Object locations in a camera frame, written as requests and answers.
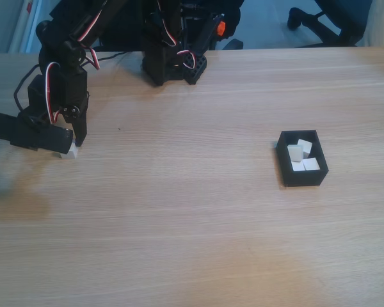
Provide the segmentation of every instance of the wooden tabletop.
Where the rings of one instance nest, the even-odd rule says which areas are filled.
[[[0,306],[384,307],[384,49],[207,57],[196,86],[87,67],[77,160],[0,140]],[[36,61],[0,55],[0,112]],[[286,189],[303,129],[330,172]]]

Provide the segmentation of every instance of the office chair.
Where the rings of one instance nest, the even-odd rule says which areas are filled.
[[[322,9],[317,15],[307,14],[299,8],[289,12],[287,27],[295,30],[301,24],[312,30],[322,43],[306,47],[351,47],[364,35],[372,0],[315,0]],[[340,35],[318,21],[326,15],[341,29]]]

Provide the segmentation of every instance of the wall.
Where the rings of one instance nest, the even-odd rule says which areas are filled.
[[[23,0],[0,0],[0,53],[8,51]]]

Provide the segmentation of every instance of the red and white wire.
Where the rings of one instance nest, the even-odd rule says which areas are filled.
[[[54,115],[54,123],[57,122],[57,120],[58,120],[58,115],[60,115],[60,112],[61,112],[61,110],[58,110],[58,111],[56,112],[56,114]]]
[[[47,106],[47,112],[49,115],[50,123],[54,123],[54,117],[52,115],[52,109],[51,109],[51,101],[50,101],[50,96],[51,96],[51,91],[50,91],[50,69],[54,66],[58,65],[60,67],[60,64],[57,62],[51,62],[48,64],[47,68],[45,69],[45,104]]]
[[[183,54],[187,54],[189,53],[190,55],[192,55],[192,59],[193,59],[193,67],[190,67],[189,65],[185,64],[184,63],[184,66],[188,69],[195,69],[196,68],[196,56],[195,56],[195,53],[193,53],[192,51],[189,51],[189,50],[182,50],[182,51],[179,51],[177,53],[178,56],[181,56]]]
[[[159,0],[157,0],[158,2],[158,8],[159,8],[159,11],[162,12],[162,9],[161,9],[161,3],[159,2]],[[166,22],[165,20],[162,18],[162,23],[164,25],[164,28],[165,28],[165,32],[166,34],[168,35],[168,37],[170,38],[170,40],[172,41],[172,44],[168,43],[166,40],[164,40],[164,42],[166,44],[168,44],[170,47],[175,47],[177,45],[177,40],[171,35],[171,33],[169,32],[168,30],[168,27],[166,26]]]
[[[83,48],[90,50],[91,55],[92,55],[92,59],[90,59],[88,56],[85,56],[85,58],[86,58],[86,59],[91,63],[91,65],[93,65],[97,70],[100,70],[100,63],[99,63],[99,61],[98,61],[97,53],[95,52],[95,50],[92,49],[91,47],[86,47],[86,46],[84,46],[83,44],[81,44],[81,45],[83,46]]]
[[[100,12],[98,13],[98,15],[94,18],[94,20],[91,22],[91,24],[88,26],[88,29],[83,33],[83,35],[81,35],[77,41],[78,42],[82,42],[88,35],[88,33],[92,30],[92,28],[94,27],[94,25],[97,23],[98,21],[98,18],[100,18],[100,15],[102,13],[102,9],[105,7],[105,4],[107,3],[108,0],[105,0],[104,3],[102,4],[101,6],[101,10]]]

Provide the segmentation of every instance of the black box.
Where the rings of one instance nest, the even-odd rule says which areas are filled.
[[[287,145],[297,145],[299,139],[313,143],[309,158],[316,158],[318,171],[293,171]],[[316,130],[283,131],[276,146],[277,158],[282,172],[284,185],[287,187],[305,187],[320,185],[328,173],[326,159],[321,148]]]

